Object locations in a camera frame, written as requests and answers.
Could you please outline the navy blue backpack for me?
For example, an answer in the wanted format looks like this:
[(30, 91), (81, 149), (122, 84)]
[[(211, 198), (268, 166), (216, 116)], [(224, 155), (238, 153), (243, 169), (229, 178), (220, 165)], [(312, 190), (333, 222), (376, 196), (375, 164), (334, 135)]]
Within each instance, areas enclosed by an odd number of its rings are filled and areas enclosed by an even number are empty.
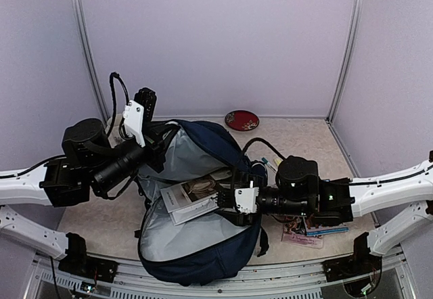
[(263, 256), (269, 249), (261, 216), (252, 225), (237, 227), (210, 212), (174, 226), (160, 190), (219, 168), (250, 174), (253, 168), (265, 165), (244, 155), (220, 124), (204, 120), (173, 123), (179, 130), (166, 152), (164, 170), (156, 173), (144, 164), (135, 179), (147, 209), (137, 245), (141, 263), (156, 279), (183, 286), (235, 277), (255, 251)]

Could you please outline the white grey book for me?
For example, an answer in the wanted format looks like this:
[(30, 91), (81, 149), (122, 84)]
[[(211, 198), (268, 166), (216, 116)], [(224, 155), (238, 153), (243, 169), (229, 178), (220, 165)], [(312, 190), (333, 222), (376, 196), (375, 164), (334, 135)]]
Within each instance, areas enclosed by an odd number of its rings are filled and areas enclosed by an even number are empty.
[(203, 177), (160, 190), (174, 226), (198, 218), (218, 208), (218, 192), (229, 186), (231, 170), (221, 168)]

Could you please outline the dog cover book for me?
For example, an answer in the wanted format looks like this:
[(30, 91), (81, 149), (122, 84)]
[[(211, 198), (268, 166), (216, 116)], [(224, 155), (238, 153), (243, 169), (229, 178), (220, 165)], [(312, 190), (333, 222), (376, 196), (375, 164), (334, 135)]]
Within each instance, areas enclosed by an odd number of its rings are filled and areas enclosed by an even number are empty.
[(345, 233), (349, 231), (348, 226), (340, 224), (337, 226), (326, 227), (323, 225), (314, 224), (310, 218), (303, 218), (305, 225), (305, 234), (307, 236), (329, 235), (334, 233)]

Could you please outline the pink cover book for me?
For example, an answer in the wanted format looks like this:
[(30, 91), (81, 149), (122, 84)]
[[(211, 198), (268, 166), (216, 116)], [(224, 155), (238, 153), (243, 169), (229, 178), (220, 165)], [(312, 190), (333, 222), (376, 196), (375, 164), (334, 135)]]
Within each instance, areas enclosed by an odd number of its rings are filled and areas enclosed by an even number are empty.
[(322, 249), (323, 240), (319, 236), (308, 236), (303, 217), (286, 216), (282, 222), (281, 241), (297, 246)]

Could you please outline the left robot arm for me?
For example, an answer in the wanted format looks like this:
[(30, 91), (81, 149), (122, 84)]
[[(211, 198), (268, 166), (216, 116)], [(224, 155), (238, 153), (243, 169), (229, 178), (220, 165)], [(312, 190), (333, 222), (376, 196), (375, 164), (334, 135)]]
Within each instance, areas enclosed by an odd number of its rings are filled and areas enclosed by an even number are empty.
[(146, 145), (130, 139), (111, 147), (104, 125), (97, 118), (68, 127), (62, 139), (62, 155), (21, 172), (1, 173), (1, 232), (56, 260), (61, 271), (112, 283), (117, 262), (88, 255), (86, 241), (80, 235), (47, 229), (19, 215), (11, 206), (76, 206), (89, 201), (92, 193), (115, 200), (109, 192), (119, 184), (125, 191), (142, 165), (162, 172), (165, 153), (178, 130), (177, 124), (146, 124)]

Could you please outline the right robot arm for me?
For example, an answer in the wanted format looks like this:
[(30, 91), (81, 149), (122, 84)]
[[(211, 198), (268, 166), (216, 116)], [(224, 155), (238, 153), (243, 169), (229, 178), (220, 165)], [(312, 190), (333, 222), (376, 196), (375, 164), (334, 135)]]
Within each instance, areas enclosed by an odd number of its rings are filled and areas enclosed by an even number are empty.
[(311, 225), (333, 227), (388, 207), (406, 208), (386, 224), (364, 232), (353, 253), (323, 262), (328, 282), (382, 268), (382, 257), (395, 245), (432, 222), (432, 160), (369, 178), (325, 180), (313, 160), (289, 156), (275, 175), (275, 187), (256, 183), (231, 185), (219, 191), (217, 212), (232, 224), (252, 224), (259, 214), (303, 216)]

